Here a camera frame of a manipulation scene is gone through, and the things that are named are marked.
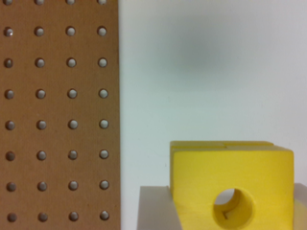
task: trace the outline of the brown pegboard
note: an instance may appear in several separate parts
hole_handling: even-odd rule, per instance
[[[34,0],[0,2],[0,229],[120,229],[120,120],[119,120],[119,57],[118,2],[107,0]],[[44,35],[36,36],[41,27]],[[68,27],[76,33],[66,34]],[[105,27],[100,36],[98,28]],[[6,29],[12,28],[12,36]],[[12,67],[5,60],[12,60]],[[43,58],[44,66],[35,61]],[[68,67],[67,60],[76,60]],[[100,58],[107,60],[100,67]],[[37,90],[45,91],[39,99]],[[70,99],[67,92],[75,89],[78,96]],[[107,98],[99,96],[106,89]],[[13,98],[6,92],[13,91]],[[100,121],[108,120],[107,128]],[[69,128],[76,120],[78,127]],[[7,121],[14,129],[6,128]],[[37,122],[46,128],[38,129]],[[39,151],[46,152],[38,160]],[[68,157],[70,150],[78,158]],[[109,157],[102,159],[100,151]],[[6,158],[7,152],[14,159]],[[100,188],[107,180],[109,187]],[[39,182],[47,184],[42,192]],[[77,181],[71,191],[69,182]],[[7,184],[16,189],[10,192]],[[100,214],[109,213],[108,220]],[[77,221],[69,219],[77,212]],[[15,213],[15,222],[8,214]],[[39,213],[48,216],[38,219]]]

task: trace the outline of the white wall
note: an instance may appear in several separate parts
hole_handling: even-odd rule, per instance
[[[121,0],[122,229],[172,140],[266,140],[307,185],[307,1]]]

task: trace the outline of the circular hole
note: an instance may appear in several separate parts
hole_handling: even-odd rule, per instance
[[[6,92],[5,92],[5,97],[7,99],[12,99],[13,98],[13,91],[11,89],[8,89]]]
[[[108,127],[108,121],[107,120],[102,120],[100,123],[100,128],[107,128]]]
[[[47,190],[47,184],[45,182],[39,182],[37,184],[37,188],[41,191],[41,192],[44,192]]]
[[[75,33],[76,33],[75,28],[73,28],[73,27],[67,27],[67,29],[66,29],[66,34],[67,34],[67,35],[72,36],[72,35],[75,35]]]
[[[103,211],[101,214],[100,214],[100,219],[102,220],[108,220],[109,219],[109,214],[107,211]]]
[[[15,213],[8,214],[8,221],[9,222],[15,222],[17,221],[17,215]]]
[[[75,89],[70,89],[67,93],[68,98],[75,99],[78,93]]]
[[[77,190],[78,189],[78,182],[77,181],[70,181],[69,184],[68,184],[68,188],[71,191]]]
[[[98,2],[100,5],[106,4],[106,0],[97,0],[97,2]]]
[[[43,130],[47,127],[47,124],[45,121],[38,121],[36,124],[37,128],[40,130]]]
[[[74,5],[76,3],[76,1],[75,0],[66,0],[66,3],[68,5]]]
[[[100,36],[106,35],[106,28],[105,27],[99,27],[97,30],[97,34]]]
[[[98,61],[98,64],[99,64],[100,67],[105,68],[106,65],[107,65],[107,61],[106,61],[105,58],[100,58],[99,61]]]
[[[76,160],[78,157],[78,153],[75,150],[70,150],[68,153],[68,157],[71,160]]]
[[[44,0],[35,0],[35,3],[37,4],[37,5],[43,5],[44,4]]]
[[[108,95],[108,93],[105,89],[102,89],[102,90],[99,91],[99,96],[101,98],[107,98],[107,95]]]
[[[108,188],[108,182],[106,180],[103,180],[100,182],[100,188],[102,190],[106,190]]]
[[[44,90],[38,89],[38,90],[36,91],[36,97],[37,97],[38,99],[43,99],[43,98],[45,98],[45,96],[46,96],[46,92],[45,92]]]
[[[77,61],[75,61],[73,58],[69,58],[69,59],[67,60],[67,65],[68,65],[69,67],[71,67],[71,68],[75,67],[76,64],[77,64]]]
[[[45,61],[44,61],[44,59],[43,59],[43,58],[38,58],[38,59],[36,59],[36,60],[35,60],[35,65],[36,65],[36,67],[38,67],[38,68],[44,67],[44,66],[45,66]]]
[[[15,128],[15,123],[12,121],[7,121],[6,122],[6,128],[7,130],[13,130]]]
[[[10,58],[5,59],[4,66],[7,68],[12,68],[12,59]]]
[[[244,228],[252,219],[253,204],[246,192],[222,191],[214,204],[214,218],[223,229]]]
[[[13,30],[12,30],[12,28],[10,28],[10,27],[7,27],[7,28],[4,30],[4,35],[5,35],[5,36],[12,36],[12,34],[13,34]]]
[[[45,222],[45,221],[47,221],[47,219],[48,219],[48,215],[47,214],[45,214],[45,213],[38,214],[38,220],[39,221]]]
[[[12,0],[3,0],[3,3],[9,6],[12,3]]]
[[[77,221],[78,218],[79,218],[79,215],[78,215],[78,213],[76,213],[76,212],[71,212],[71,213],[69,214],[69,219],[72,220],[72,221]]]
[[[44,29],[42,29],[41,27],[36,27],[35,28],[35,35],[36,36],[43,36],[44,35]]]
[[[78,127],[78,122],[76,120],[71,120],[68,124],[71,129],[76,129]]]
[[[37,159],[41,161],[45,160],[47,157],[46,152],[44,151],[39,151],[36,156],[37,156]]]
[[[8,161],[13,161],[15,159],[15,153],[13,153],[12,151],[8,151],[6,154],[6,158]]]
[[[108,158],[108,152],[107,150],[101,150],[100,153],[99,153],[100,157],[102,159],[107,159]]]
[[[8,183],[7,184],[7,190],[9,192],[14,192],[16,190],[16,185],[14,183],[12,183],[12,182]]]

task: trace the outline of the yellow foam block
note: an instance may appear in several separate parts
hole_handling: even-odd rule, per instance
[[[232,199],[216,205],[227,189]],[[172,142],[171,193],[183,230],[293,230],[294,154],[268,142]]]

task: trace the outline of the pegboard hole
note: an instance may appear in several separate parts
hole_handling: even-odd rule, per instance
[[[99,27],[97,30],[97,34],[100,36],[105,36],[106,35],[106,28],[105,27]]]
[[[67,29],[66,29],[66,34],[67,34],[67,35],[73,36],[73,35],[75,35],[75,33],[76,33],[75,28],[73,28],[73,27],[67,27]]]
[[[74,5],[76,3],[76,0],[66,0],[66,3],[68,5]]]
[[[15,159],[15,153],[13,153],[12,151],[8,151],[6,154],[6,159],[8,161],[13,161]]]
[[[78,215],[77,212],[71,212],[71,213],[69,214],[69,219],[72,220],[72,221],[77,221],[78,218],[79,218],[79,215]]]
[[[101,89],[99,91],[99,96],[104,99],[104,98],[107,98],[108,93],[107,93],[107,91],[105,89]]]
[[[100,219],[102,220],[108,220],[109,219],[109,214],[107,211],[103,211],[101,214],[100,214]]]
[[[69,121],[68,126],[71,129],[76,129],[78,127],[78,122],[76,120],[71,120],[71,121]]]
[[[45,221],[47,221],[47,219],[48,219],[48,215],[47,214],[45,214],[45,213],[38,214],[38,220],[39,221],[45,222]]]
[[[15,213],[9,213],[8,214],[8,221],[9,222],[15,222],[17,221],[17,215]]]
[[[102,120],[100,123],[100,128],[106,129],[108,128],[108,121],[107,120]]]
[[[103,180],[100,182],[100,188],[102,190],[106,190],[108,188],[108,182],[106,180]]]
[[[69,58],[67,60],[67,65],[71,68],[75,67],[77,65],[77,61],[75,61],[73,58]]]
[[[68,188],[71,191],[76,191],[78,189],[78,187],[79,187],[79,185],[78,185],[77,181],[70,181],[69,184],[68,184]]]
[[[47,154],[44,151],[39,151],[36,155],[37,159],[43,161],[47,158]]]
[[[3,3],[7,6],[12,4],[12,0],[3,0]]]
[[[78,92],[76,91],[76,89],[69,89],[67,96],[70,99],[75,99],[78,96]]]
[[[43,58],[38,58],[35,60],[35,65],[38,68],[42,68],[45,66],[45,60]]]
[[[7,99],[12,99],[13,98],[13,91],[11,89],[8,89],[6,92],[5,92],[5,97]]]
[[[37,184],[37,188],[41,191],[41,192],[44,192],[47,190],[47,184],[45,182],[39,182]]]
[[[12,65],[13,65],[12,59],[10,59],[10,58],[5,59],[5,61],[4,61],[5,67],[12,68]]]
[[[106,4],[106,0],[97,0],[97,2],[98,2],[100,5],[105,5],[105,4]]]
[[[76,160],[78,158],[78,153],[75,150],[70,150],[68,153],[68,158],[71,160]]]
[[[43,5],[44,4],[44,0],[35,0],[35,3],[39,6]]]
[[[36,27],[35,28],[35,35],[36,36],[43,36],[44,35],[44,29],[42,29],[41,27]]]
[[[47,124],[45,121],[38,121],[36,127],[40,130],[43,130],[47,127]]]
[[[107,61],[105,58],[100,58],[98,64],[100,67],[105,68],[107,66]]]
[[[8,184],[7,184],[7,190],[8,190],[9,192],[14,192],[14,191],[16,190],[16,185],[15,185],[15,183],[13,183],[13,182],[8,183]]]
[[[6,122],[6,129],[7,129],[7,130],[13,130],[13,129],[15,129],[15,123],[12,122],[12,121],[7,121],[7,122]]]
[[[44,99],[46,97],[46,92],[44,90],[42,90],[42,89],[38,89],[36,91],[36,97],[38,99]]]
[[[107,150],[101,150],[100,153],[99,153],[99,156],[102,159],[107,159],[108,158],[108,151]]]
[[[4,35],[5,35],[5,36],[12,36],[12,34],[13,34],[13,30],[12,30],[12,28],[10,28],[10,27],[7,27],[7,28],[4,30]]]

